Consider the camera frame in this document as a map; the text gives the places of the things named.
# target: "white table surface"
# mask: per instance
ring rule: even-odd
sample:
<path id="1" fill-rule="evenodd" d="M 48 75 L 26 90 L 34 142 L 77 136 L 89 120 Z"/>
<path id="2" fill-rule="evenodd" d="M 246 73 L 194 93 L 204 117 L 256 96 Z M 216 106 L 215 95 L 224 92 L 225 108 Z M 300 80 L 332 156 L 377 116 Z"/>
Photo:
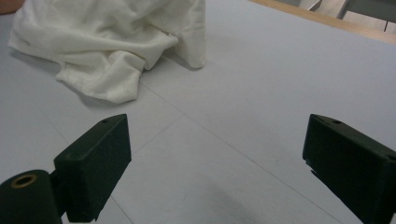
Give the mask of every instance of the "white table surface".
<path id="1" fill-rule="evenodd" d="M 312 113 L 340 119 L 395 149 L 396 46 L 248 1 L 206 7 L 206 66 L 168 53 L 123 105 L 9 49 L 13 16 L 1 16 L 0 181 L 51 172 L 96 122 L 126 113 L 133 160 L 98 223 L 361 223 L 305 165 L 306 126 Z"/>

